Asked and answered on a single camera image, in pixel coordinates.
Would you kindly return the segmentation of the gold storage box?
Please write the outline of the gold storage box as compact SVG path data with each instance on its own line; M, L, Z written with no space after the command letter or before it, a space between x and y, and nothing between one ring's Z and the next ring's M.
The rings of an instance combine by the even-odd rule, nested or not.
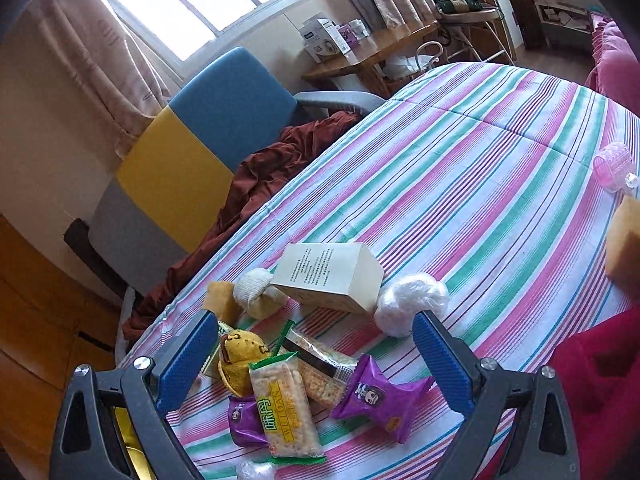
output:
M118 428L122 434L125 448L131 463L134 465L134 471L139 479L153 480L155 478L153 471L146 459L142 446L132 426L128 412L124 408L114 408L114 414L118 423Z

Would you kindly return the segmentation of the white plastic bag ball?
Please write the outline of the white plastic bag ball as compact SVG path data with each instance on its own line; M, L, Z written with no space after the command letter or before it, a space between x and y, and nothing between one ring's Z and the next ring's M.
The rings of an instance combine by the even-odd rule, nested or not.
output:
M386 336L407 337L413 319L421 311L431 311L442 320L449 307L449 290L430 274L410 274L393 281L378 295L374 322Z

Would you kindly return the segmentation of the wooden bedside desk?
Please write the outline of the wooden bedside desk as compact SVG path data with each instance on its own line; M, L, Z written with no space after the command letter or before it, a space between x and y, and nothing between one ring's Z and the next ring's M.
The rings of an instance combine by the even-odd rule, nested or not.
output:
M302 75L302 79L319 90L333 90L336 88L335 78L356 75L370 93L388 99L393 92L376 66L401 49L434 37L437 29L438 21L431 21L413 22L379 30L361 40L358 46L347 54L330 58L314 66Z

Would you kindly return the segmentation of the blue yellow grey headboard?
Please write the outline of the blue yellow grey headboard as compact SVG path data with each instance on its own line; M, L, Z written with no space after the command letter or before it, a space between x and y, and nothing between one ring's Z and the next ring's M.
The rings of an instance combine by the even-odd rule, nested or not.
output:
M216 223L240 163L301 122L294 96L244 48L186 84L125 156L88 222L88 242L142 295Z

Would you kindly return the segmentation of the yellow knitted hat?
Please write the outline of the yellow knitted hat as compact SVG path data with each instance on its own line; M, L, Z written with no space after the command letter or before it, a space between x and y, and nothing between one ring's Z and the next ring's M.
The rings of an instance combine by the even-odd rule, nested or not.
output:
M253 394L250 364L268 359L271 351L261 336L248 330L225 334L218 349L218 373L228 390L239 398Z

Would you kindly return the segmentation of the white cardboard box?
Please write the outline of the white cardboard box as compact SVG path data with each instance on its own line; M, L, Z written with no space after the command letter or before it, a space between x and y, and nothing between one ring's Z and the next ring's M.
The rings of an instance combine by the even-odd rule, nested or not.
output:
M384 269L366 244L289 244L271 285L302 307L371 316Z

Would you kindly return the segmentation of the maroon blanket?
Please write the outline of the maroon blanket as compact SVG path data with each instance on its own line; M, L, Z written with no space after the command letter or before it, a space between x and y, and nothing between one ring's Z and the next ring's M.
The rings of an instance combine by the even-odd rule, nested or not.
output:
M327 118L284 128L276 142L247 156L235 171L216 223L198 247L170 266L164 280L134 304L122 326L128 344L141 338L204 264L263 204L361 119L360 114L351 110L338 110Z

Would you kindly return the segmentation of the small white plastic ball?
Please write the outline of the small white plastic ball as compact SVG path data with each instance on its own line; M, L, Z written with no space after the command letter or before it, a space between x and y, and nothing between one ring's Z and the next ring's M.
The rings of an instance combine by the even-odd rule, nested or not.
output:
M256 463L251 460L242 460L236 466L238 480L274 480L277 478L277 472L277 466L270 462Z

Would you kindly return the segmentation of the purple snack packet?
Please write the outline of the purple snack packet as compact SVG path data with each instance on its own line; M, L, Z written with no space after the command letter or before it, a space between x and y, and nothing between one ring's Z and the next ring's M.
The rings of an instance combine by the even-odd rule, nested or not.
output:
M232 441L241 448L268 446L254 396L229 396L228 425Z
M406 443L419 404L434 382L430 376L416 382L393 384L372 356L363 354L331 416L334 419L367 417L397 443Z

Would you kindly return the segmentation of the black label cracker packet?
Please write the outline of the black label cracker packet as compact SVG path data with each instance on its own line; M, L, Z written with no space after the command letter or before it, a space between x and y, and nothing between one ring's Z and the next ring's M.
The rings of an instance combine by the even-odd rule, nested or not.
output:
M311 338L294 326L282 335L279 353L295 352L307 396L333 410L345 394L357 360Z

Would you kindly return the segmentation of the yellow sponge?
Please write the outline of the yellow sponge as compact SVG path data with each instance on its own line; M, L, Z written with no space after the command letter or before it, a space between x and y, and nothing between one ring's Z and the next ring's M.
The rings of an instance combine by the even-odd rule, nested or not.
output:
M212 281L207 285L202 308L216 315L220 322L235 326L243 309L233 296L234 284L225 281Z
M625 196L613 214L605 241L605 274L632 301L639 301L639 201Z

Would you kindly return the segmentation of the green cracker packet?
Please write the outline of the green cracker packet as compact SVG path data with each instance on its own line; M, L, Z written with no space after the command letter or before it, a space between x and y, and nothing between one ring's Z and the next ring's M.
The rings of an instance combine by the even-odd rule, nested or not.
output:
M271 457L280 464L326 460L312 419L296 352L250 364L250 382Z

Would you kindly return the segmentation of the red garment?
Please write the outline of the red garment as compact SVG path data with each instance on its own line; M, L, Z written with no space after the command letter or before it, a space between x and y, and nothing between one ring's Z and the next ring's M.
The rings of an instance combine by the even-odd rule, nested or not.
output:
M639 477L639 309L570 336L552 354L583 479Z

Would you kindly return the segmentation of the white product box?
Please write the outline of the white product box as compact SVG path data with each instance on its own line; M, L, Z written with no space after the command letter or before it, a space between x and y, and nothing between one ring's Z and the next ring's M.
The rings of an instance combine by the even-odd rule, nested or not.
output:
M298 32L305 50L317 64L349 54L352 50L335 24L327 18L310 18Z

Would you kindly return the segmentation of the rolled cream sock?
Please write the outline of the rolled cream sock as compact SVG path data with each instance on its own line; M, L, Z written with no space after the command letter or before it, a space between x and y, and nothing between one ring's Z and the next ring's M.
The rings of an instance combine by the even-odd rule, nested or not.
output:
M288 295L271 284L273 274L256 268L242 274L233 287L235 302L256 320L270 318L288 303Z

